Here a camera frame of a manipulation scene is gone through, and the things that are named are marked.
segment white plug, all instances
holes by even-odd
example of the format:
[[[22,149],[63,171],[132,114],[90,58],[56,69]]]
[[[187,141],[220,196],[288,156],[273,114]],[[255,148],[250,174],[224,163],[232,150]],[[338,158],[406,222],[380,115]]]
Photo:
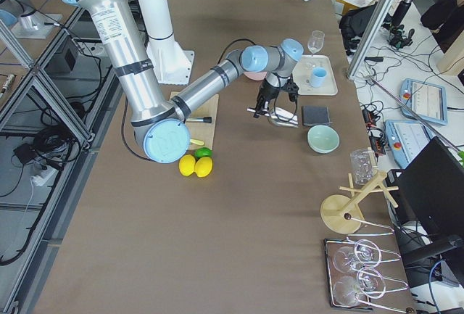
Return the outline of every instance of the white plug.
[[[58,170],[48,165],[45,170],[32,177],[32,183],[36,186],[43,186],[55,173],[58,173]]]

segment label on robot arm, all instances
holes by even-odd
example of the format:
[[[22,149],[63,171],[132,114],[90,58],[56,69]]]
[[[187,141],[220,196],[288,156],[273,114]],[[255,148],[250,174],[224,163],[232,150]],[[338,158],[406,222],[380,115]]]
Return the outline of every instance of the label on robot arm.
[[[92,20],[103,44],[121,40],[128,36],[123,17],[114,7],[105,7],[103,10],[94,13]]]

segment metallic robot link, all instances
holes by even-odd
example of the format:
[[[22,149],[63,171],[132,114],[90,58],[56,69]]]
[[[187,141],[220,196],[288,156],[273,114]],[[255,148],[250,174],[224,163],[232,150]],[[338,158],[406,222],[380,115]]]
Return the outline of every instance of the metallic robot link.
[[[63,1],[89,11],[133,110],[130,121],[137,143],[156,162],[174,162],[186,152],[190,135],[183,121],[244,71],[268,71],[257,103],[257,113],[263,115],[303,53],[301,44],[289,38],[280,46],[232,51],[177,96],[165,100],[128,0]]]

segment blue cable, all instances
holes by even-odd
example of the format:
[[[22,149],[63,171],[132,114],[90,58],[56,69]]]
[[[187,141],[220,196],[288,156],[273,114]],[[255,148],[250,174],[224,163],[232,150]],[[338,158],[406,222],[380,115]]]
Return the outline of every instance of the blue cable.
[[[440,309],[438,308],[438,305],[437,305],[436,300],[435,300],[434,292],[432,291],[432,275],[434,274],[435,268],[438,267],[438,265],[440,263],[442,263],[443,261],[444,260],[436,261],[434,266],[430,270],[430,273],[428,274],[428,289],[430,290],[430,295],[432,296],[432,302],[433,302],[433,304],[434,304],[434,306],[436,308],[436,312],[438,314],[442,314],[442,312],[440,312]]]

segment black monitor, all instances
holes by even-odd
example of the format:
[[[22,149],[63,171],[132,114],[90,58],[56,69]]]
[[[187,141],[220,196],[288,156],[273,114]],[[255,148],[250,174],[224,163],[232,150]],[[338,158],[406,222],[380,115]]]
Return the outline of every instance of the black monitor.
[[[434,137],[399,176],[398,187],[432,240],[404,255],[405,264],[441,255],[464,285],[464,167]]]

